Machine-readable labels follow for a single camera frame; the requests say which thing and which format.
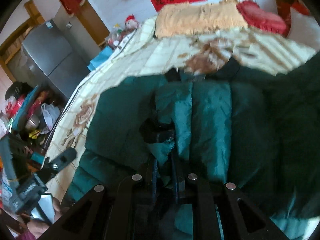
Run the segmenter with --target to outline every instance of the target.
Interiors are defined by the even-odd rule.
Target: sticker on refrigerator
[[[46,22],[45,25],[47,25],[48,29],[53,28],[53,25],[51,22]]]

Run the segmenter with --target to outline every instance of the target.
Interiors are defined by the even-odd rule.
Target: heart-shaped pillow
[[[279,15],[262,10],[253,1],[238,3],[237,9],[250,26],[279,34],[284,34],[288,28],[285,21]]]

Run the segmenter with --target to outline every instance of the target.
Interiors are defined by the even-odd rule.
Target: metal pot
[[[38,118],[38,116],[36,116],[35,114],[33,114],[29,120],[27,121],[27,124],[25,126],[27,131],[34,131],[38,128],[40,123],[40,120]]]

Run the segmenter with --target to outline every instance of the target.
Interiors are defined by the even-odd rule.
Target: purple sleeve
[[[26,231],[20,236],[16,238],[16,240],[36,240],[36,238],[33,236],[33,234],[30,233],[30,231]]]

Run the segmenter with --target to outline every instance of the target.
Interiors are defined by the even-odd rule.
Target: plush toy with red hat
[[[127,17],[124,24],[125,24],[126,30],[134,30],[140,26],[139,22],[136,20],[133,14]]]

